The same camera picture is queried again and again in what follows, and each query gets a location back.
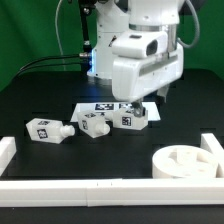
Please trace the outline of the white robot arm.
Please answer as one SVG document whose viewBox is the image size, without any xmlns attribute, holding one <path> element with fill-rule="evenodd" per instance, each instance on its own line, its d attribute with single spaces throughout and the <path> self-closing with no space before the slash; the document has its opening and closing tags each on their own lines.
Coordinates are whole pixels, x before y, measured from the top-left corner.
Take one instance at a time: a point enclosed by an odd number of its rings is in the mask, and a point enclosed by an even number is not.
<svg viewBox="0 0 224 224">
<path fill-rule="evenodd" d="M 97 44 L 88 76 L 112 85 L 115 99 L 145 114 L 143 98 L 161 91 L 183 73 L 183 50 L 177 37 L 179 12 L 191 0 L 96 0 Z"/>
</svg>

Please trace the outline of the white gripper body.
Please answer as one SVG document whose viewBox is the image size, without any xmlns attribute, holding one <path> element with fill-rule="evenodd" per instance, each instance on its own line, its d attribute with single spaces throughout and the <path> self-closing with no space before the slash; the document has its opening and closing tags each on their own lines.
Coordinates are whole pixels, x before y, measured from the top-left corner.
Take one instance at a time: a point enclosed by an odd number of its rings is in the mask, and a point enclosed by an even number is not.
<svg viewBox="0 0 224 224">
<path fill-rule="evenodd" d="M 113 63 L 112 93 L 118 101 L 134 102 L 176 81 L 183 73 L 183 47 L 146 59 L 117 57 Z"/>
</svg>

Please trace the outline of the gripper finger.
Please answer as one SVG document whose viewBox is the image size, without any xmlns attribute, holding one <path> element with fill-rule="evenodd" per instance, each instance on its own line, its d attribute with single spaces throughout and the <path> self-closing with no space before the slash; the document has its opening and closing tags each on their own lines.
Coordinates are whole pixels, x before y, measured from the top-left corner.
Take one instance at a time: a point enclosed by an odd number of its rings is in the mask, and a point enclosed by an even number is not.
<svg viewBox="0 0 224 224">
<path fill-rule="evenodd" d="M 169 89 L 170 89 L 170 85 L 165 85 L 157 91 L 157 96 L 160 98 L 162 102 L 166 101 Z"/>
<path fill-rule="evenodd" d="M 141 100 L 137 100 L 132 102 L 132 107 L 134 110 L 134 115 L 136 117 L 142 117 L 144 115 L 144 107 L 142 105 L 142 101 Z"/>
</svg>

